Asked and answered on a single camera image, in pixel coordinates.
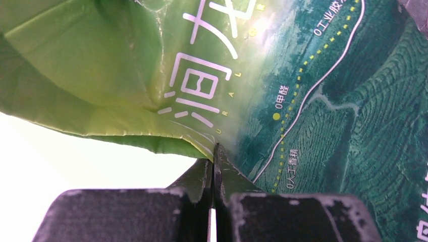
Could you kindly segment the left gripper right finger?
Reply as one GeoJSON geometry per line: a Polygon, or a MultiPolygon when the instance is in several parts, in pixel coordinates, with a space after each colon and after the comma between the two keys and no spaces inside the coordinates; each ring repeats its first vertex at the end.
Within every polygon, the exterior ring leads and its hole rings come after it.
{"type": "Polygon", "coordinates": [[[380,241],[365,205],[339,194],[268,194],[216,144],[213,199],[218,241],[380,241]]]}

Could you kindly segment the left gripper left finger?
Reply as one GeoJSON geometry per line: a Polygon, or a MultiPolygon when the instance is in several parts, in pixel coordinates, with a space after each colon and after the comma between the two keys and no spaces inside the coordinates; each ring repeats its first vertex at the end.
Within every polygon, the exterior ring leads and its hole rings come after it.
{"type": "Polygon", "coordinates": [[[34,241],[209,241],[212,163],[164,189],[74,189],[49,207],[34,241]]]}

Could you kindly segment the green litter bag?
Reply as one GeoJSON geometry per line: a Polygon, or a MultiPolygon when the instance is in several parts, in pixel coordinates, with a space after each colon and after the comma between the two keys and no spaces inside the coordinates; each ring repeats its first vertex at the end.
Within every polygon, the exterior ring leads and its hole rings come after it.
{"type": "Polygon", "coordinates": [[[1,1],[1,112],[427,241],[427,1],[1,1]]]}

